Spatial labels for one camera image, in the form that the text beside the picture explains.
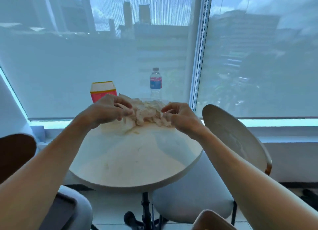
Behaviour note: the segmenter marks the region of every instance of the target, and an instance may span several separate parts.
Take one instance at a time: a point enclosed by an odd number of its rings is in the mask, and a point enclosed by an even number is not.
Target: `floor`
[[[124,224],[123,217],[126,212],[131,211],[137,220],[141,220],[141,194],[110,194],[99,191],[81,192],[90,201],[93,208],[93,224],[99,230],[130,230]],[[180,224],[168,222],[165,230],[190,230],[192,224]],[[236,214],[235,227],[238,230],[252,230],[240,209]]]

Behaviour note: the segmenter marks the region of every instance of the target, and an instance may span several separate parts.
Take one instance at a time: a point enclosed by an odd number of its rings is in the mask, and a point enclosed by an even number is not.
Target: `white table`
[[[180,179],[200,158],[200,144],[175,128],[145,123],[124,133],[121,124],[102,124],[85,137],[70,166],[84,185],[150,192]]]

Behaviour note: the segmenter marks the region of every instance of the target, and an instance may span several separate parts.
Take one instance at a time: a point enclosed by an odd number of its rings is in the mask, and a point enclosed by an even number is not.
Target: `crumpled paper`
[[[119,97],[127,100],[133,105],[134,113],[130,116],[123,117],[123,122],[127,129],[132,129],[136,125],[143,126],[145,122],[156,123],[157,126],[172,127],[171,123],[168,122],[162,116],[161,109],[165,104],[161,101],[142,101],[138,98],[131,99],[126,95],[119,94]],[[118,104],[119,107],[126,109],[124,105]]]

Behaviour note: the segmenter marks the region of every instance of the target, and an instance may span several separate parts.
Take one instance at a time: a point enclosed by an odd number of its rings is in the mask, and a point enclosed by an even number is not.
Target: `person's left hand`
[[[125,99],[115,95],[105,95],[100,100],[90,105],[76,118],[88,122],[91,129],[100,124],[121,120],[124,116],[133,114],[133,106]]]

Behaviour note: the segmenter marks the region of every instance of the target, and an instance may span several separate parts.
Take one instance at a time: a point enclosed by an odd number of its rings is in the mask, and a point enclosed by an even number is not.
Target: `blue sky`
[[[189,25],[193,0],[91,0],[98,30],[109,30],[108,18],[115,20],[116,27],[124,24],[124,1],[132,4],[134,22],[138,21],[138,5],[150,4],[152,24]],[[304,34],[318,32],[318,0],[212,0],[210,15],[234,9],[280,15],[280,28],[301,28]]]

